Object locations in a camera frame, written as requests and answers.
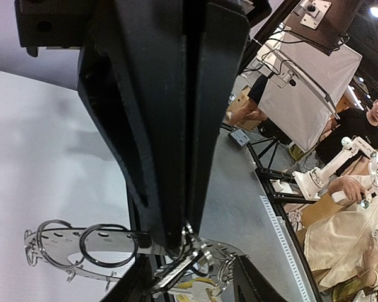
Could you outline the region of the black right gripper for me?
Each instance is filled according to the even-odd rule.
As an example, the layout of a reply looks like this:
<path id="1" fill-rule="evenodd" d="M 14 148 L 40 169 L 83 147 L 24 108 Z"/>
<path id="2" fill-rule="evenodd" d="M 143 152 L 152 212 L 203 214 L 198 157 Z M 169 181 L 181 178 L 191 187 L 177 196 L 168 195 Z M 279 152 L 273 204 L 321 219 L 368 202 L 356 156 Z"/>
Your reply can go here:
<path id="1" fill-rule="evenodd" d="M 81 48 L 105 40 L 134 56 L 180 57 L 190 30 L 203 32 L 211 1 L 15 1 L 21 47 Z"/>

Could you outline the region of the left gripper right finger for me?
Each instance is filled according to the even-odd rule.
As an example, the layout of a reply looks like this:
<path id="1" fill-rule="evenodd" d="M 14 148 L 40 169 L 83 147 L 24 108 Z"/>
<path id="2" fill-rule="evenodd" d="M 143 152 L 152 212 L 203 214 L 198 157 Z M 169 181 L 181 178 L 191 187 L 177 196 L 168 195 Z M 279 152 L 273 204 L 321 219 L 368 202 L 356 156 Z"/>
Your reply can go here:
<path id="1" fill-rule="evenodd" d="M 232 269 L 236 302 L 285 302 L 247 255 L 236 256 Z"/>

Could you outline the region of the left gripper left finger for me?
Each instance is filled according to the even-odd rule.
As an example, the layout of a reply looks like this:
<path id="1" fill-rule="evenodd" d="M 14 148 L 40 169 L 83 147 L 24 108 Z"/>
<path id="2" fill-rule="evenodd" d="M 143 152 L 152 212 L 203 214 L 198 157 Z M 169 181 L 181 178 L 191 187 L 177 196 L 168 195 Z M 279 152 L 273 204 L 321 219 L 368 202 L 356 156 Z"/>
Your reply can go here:
<path id="1" fill-rule="evenodd" d="M 104 297 L 104 302 L 151 302 L 151 293 L 159 281 L 149 259 L 137 259 L 132 267 Z"/>

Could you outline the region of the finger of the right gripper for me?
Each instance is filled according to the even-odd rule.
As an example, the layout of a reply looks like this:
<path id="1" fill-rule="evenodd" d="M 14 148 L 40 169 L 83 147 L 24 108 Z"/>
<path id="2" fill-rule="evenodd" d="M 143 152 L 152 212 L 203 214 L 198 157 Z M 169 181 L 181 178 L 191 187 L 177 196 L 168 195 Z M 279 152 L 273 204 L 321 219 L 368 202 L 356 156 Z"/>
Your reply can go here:
<path id="1" fill-rule="evenodd" d="M 214 149 L 244 46 L 249 21 L 239 2 L 197 2 L 188 38 L 187 221 L 199 232 Z"/>
<path id="2" fill-rule="evenodd" d="M 186 193 L 186 40 L 181 1 L 97 1 L 77 90 L 115 156 L 142 229 L 181 244 Z"/>

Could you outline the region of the round metal keyring disc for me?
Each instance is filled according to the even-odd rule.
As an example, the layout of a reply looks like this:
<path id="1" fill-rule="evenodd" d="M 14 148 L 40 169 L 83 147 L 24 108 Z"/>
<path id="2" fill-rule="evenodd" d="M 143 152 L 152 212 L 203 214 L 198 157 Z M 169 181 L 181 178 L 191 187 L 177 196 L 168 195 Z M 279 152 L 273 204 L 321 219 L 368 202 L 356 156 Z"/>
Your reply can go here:
<path id="1" fill-rule="evenodd" d="M 167 257 L 166 264 L 151 275 L 151 293 L 179 293 L 178 284 L 186 276 L 209 279 L 204 290 L 218 296 L 232 281 L 235 260 L 243 252 L 228 243 L 200 238 L 189 224 L 178 232 L 176 250 L 156 243 L 147 232 L 132 231 L 122 225 L 97 224 L 76 228 L 63 220 L 47 220 L 37 230 L 25 230 L 24 249 L 29 266 L 42 261 L 60 269 L 71 278 L 83 276 L 106 282 L 120 277 L 89 271 L 84 264 L 116 269 L 140 255 Z"/>

